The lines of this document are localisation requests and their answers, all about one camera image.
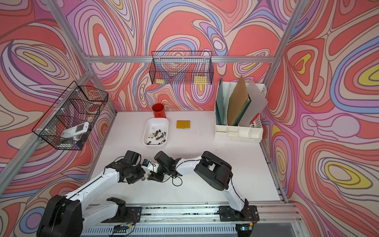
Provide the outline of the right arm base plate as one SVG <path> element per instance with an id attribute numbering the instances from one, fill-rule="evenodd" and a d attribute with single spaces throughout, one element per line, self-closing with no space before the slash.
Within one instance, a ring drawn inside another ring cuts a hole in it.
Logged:
<path id="1" fill-rule="evenodd" d="M 236 211 L 230 206 L 219 206 L 217 212 L 221 222 L 243 222 L 249 221 L 257 223 L 260 220 L 257 207 L 255 205 L 244 206 L 242 211 Z"/>

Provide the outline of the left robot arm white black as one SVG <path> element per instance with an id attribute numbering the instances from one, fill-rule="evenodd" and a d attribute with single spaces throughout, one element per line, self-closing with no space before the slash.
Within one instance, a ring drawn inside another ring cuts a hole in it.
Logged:
<path id="1" fill-rule="evenodd" d="M 44 210 L 37 236 L 79 237 L 102 222 L 135 227 L 140 221 L 139 207 L 127 207 L 126 202 L 117 197 L 108 198 L 95 207 L 90 204 L 117 183 L 134 184 L 140 180 L 145 174 L 140 162 L 140 154 L 127 151 L 88 183 L 66 195 L 52 197 Z"/>

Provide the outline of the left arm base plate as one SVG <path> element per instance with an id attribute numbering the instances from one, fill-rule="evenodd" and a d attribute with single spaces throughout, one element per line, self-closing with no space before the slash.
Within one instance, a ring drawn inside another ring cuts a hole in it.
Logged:
<path id="1" fill-rule="evenodd" d="M 130 206 L 120 208 L 115 217 L 102 221 L 102 223 L 139 223 L 142 207 Z"/>

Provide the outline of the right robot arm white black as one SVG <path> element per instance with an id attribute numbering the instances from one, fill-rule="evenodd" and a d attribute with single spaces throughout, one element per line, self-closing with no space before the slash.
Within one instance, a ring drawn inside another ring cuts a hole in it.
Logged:
<path id="1" fill-rule="evenodd" d="M 209 151 L 193 159 L 169 157 L 165 152 L 158 152 L 154 161 L 145 159 L 142 166 L 150 171 L 148 180 L 162 183 L 164 176 L 172 179 L 195 173 L 209 186 L 224 193 L 233 214 L 246 217 L 249 202 L 243 199 L 233 184 L 232 166 Z"/>

